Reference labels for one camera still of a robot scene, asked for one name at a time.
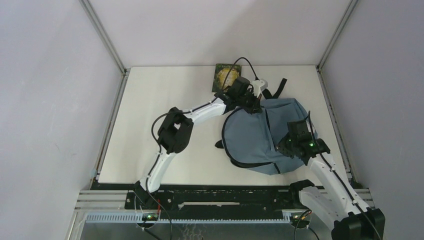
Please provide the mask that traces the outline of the blue student backpack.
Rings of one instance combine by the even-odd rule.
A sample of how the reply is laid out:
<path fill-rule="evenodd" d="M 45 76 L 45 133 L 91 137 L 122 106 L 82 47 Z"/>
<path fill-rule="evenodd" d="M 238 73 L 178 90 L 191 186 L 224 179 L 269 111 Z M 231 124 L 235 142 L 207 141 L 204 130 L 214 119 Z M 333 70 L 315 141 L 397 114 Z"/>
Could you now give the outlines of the blue student backpack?
<path fill-rule="evenodd" d="M 223 149 L 235 167 L 281 175 L 304 165 L 300 158 L 291 158 L 276 150 L 277 144 L 289 132 L 287 124 L 308 117 L 295 98 L 280 97 L 286 83 L 287 79 L 283 78 L 274 94 L 268 89 L 264 91 L 260 113 L 249 114 L 237 108 L 225 119 L 221 139 L 215 147 Z"/>

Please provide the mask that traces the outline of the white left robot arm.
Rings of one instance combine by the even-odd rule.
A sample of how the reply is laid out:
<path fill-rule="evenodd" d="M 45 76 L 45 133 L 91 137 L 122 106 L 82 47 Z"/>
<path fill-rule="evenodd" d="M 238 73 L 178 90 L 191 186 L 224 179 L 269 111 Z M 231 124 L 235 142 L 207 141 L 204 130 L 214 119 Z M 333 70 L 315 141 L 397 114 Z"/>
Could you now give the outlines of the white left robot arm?
<path fill-rule="evenodd" d="M 239 76 L 231 86 L 216 92 L 207 103 L 186 110 L 173 107 L 160 115 L 163 122 L 157 133 L 152 134 L 158 145 L 155 160 L 147 173 L 134 185 L 138 204 L 145 209 L 160 204 L 154 192 L 160 188 L 173 158 L 189 145 L 194 126 L 235 109 L 246 110 L 249 114 L 261 112 L 260 101 L 267 86 L 264 79 L 249 81 Z"/>

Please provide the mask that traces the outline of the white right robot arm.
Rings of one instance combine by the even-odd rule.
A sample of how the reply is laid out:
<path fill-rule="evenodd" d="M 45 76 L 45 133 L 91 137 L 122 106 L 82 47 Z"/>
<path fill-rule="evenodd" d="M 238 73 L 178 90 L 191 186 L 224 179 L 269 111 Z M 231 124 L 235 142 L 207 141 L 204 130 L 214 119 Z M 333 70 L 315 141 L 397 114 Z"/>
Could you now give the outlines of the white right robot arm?
<path fill-rule="evenodd" d="M 317 138 L 309 119 L 287 123 L 288 133 L 276 149 L 284 156 L 299 158 L 318 178 L 327 195 L 310 180 L 300 180 L 289 186 L 289 203 L 295 208 L 306 207 L 330 230 L 333 240 L 381 240 L 386 218 L 372 209 L 340 175 L 340 170 L 327 144 Z"/>

